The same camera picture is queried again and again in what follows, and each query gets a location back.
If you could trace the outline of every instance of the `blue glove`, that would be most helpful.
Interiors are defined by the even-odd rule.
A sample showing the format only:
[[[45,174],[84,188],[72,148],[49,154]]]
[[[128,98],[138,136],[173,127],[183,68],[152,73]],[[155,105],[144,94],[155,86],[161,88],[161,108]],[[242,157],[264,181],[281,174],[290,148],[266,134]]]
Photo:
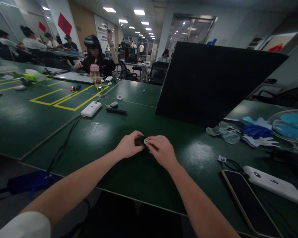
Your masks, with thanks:
[[[274,135],[272,130],[257,125],[246,125],[241,129],[241,132],[254,139],[259,139],[260,137],[272,137]]]

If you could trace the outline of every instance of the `phone screen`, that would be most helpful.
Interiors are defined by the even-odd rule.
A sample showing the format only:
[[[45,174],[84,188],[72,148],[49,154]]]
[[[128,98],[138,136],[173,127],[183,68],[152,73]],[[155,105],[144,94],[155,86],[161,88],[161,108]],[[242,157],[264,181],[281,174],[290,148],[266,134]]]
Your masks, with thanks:
[[[269,237],[282,237],[274,223],[254,195],[245,178],[237,172],[223,170],[222,174],[226,182],[231,186],[235,200],[243,209],[242,213],[250,223],[250,228],[256,233]]]

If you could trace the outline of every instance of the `red banner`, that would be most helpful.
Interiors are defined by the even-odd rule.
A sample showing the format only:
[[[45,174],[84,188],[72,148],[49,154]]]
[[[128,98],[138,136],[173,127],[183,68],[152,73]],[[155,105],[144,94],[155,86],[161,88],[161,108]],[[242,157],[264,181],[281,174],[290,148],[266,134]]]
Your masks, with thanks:
[[[39,22],[39,28],[43,31],[46,32],[46,27],[43,25],[41,22]]]
[[[65,19],[65,17],[60,13],[59,21],[57,25],[61,28],[61,30],[66,34],[70,35],[72,30],[72,25]]]

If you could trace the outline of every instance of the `black hair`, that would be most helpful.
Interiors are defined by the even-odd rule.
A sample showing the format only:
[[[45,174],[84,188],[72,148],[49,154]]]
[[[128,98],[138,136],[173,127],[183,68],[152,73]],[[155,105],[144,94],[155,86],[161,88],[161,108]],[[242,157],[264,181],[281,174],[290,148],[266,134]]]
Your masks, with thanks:
[[[0,37],[2,37],[2,36],[8,36],[8,35],[9,35],[9,34],[6,33],[5,31],[0,30]]]
[[[46,38],[52,37],[51,34],[48,33],[48,32],[44,33],[44,36],[45,36]]]
[[[169,50],[168,49],[165,49],[165,51],[163,52],[162,56],[167,54],[167,57],[169,57]]]
[[[27,26],[20,26],[20,28],[26,37],[29,37],[31,34],[34,34],[34,32]]]
[[[100,46],[100,42],[98,38],[95,35],[89,35],[85,38],[84,45],[87,48],[88,54],[87,54],[87,67],[86,67],[86,73],[90,72],[90,65],[95,63],[95,57],[89,52],[90,49],[98,49],[98,58],[97,58],[97,65],[99,67],[100,73],[103,72],[103,66],[104,66],[104,59],[103,59],[103,51]]]

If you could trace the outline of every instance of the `water bottle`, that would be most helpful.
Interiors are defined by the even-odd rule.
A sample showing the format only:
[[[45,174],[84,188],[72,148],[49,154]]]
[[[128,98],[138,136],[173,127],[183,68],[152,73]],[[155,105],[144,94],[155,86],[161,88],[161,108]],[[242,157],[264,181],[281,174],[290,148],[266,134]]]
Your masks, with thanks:
[[[96,88],[102,88],[102,79],[100,78],[99,67],[97,64],[91,64],[90,66],[90,77],[95,83]]]

